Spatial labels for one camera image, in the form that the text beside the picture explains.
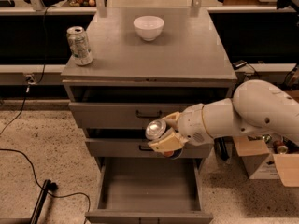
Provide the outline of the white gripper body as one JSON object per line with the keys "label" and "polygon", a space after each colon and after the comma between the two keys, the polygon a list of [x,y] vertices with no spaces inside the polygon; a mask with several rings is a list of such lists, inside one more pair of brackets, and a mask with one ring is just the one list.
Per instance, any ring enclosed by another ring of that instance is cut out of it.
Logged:
{"label": "white gripper body", "polygon": [[178,132],[194,146],[212,144],[203,121],[203,104],[193,105],[180,113],[177,121]]}

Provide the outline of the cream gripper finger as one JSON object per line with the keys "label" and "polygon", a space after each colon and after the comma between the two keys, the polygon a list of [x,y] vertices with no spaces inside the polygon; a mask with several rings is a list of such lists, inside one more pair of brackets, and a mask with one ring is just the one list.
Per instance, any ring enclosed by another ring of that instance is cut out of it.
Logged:
{"label": "cream gripper finger", "polygon": [[155,152],[167,153],[183,149],[187,142],[187,138],[171,128],[160,138],[149,141],[149,147]]}
{"label": "cream gripper finger", "polygon": [[174,113],[171,113],[165,117],[163,117],[163,120],[166,122],[166,124],[173,128],[173,129],[177,129],[178,128],[178,118],[180,116],[180,113],[179,112],[174,112]]}

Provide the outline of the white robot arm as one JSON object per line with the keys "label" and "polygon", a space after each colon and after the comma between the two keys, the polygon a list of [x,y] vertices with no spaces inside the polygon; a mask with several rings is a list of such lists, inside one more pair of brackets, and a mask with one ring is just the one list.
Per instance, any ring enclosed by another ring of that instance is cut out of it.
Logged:
{"label": "white robot arm", "polygon": [[299,143],[299,103],[263,80],[239,85],[231,98],[187,107],[151,122],[150,148],[171,156],[187,144],[201,146],[225,136],[276,133]]}

